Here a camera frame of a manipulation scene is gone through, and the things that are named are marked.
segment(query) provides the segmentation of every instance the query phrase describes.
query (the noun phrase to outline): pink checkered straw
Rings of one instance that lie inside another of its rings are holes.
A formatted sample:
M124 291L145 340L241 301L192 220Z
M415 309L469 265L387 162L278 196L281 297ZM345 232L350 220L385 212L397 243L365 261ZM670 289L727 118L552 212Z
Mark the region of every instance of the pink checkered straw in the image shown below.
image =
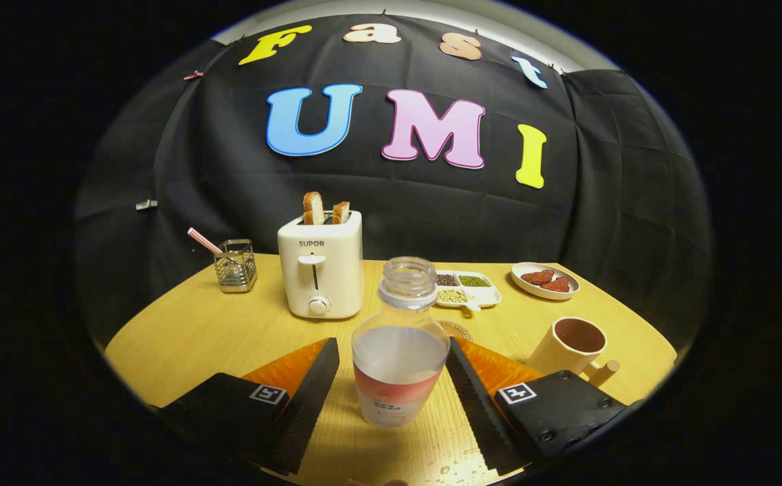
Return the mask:
M187 234L190 235L190 237L193 240L199 241L199 243L202 246L208 248L210 251L212 251L214 253L222 253L220 248L217 248L216 246L214 246L214 243L211 243L210 241L208 241L208 239L206 237L204 237L203 235L200 235L199 231L196 231L193 228L190 228L190 229L187 230Z

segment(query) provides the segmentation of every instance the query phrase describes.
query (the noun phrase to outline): bread slice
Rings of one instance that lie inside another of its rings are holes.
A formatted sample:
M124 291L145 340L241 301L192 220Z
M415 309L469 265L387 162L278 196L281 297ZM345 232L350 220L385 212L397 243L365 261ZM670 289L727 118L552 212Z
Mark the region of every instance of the bread slice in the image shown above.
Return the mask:
M304 224L321 225L325 221L325 213L322 209L322 196L317 192L304 194Z
M346 222L346 219L348 219L348 201L344 200L344 202L334 206L332 225L344 223Z

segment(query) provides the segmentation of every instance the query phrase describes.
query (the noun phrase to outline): mug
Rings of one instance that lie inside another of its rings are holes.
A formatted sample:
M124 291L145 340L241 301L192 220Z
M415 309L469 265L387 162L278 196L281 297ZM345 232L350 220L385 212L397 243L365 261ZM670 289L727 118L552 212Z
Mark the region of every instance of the mug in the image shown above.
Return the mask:
M599 387L613 373L619 362L610 360L599 366L595 357L607 348L607 335L594 323L579 317L561 317L553 323L538 344L526 366L550 375L566 369L574 375L585 372L589 384Z

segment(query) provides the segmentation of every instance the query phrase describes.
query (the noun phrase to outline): metal utensil holder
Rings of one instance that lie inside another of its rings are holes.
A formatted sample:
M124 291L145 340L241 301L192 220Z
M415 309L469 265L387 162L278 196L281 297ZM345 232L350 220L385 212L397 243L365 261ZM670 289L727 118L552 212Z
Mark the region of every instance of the metal utensil holder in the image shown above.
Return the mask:
M220 288L226 293L250 292L256 283L256 257L252 240L226 240L214 253L214 268Z

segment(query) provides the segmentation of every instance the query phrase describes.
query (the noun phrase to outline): letter u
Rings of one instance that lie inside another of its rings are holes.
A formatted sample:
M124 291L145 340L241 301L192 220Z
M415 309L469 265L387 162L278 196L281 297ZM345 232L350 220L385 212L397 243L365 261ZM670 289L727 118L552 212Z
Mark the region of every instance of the letter u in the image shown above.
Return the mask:
M271 150L292 157L320 154L338 146L346 138L352 115L352 99L361 86L340 84L326 86L322 93L329 96L328 124L322 132L306 135L298 131L301 102L310 96L307 87L277 91L268 97L267 142Z

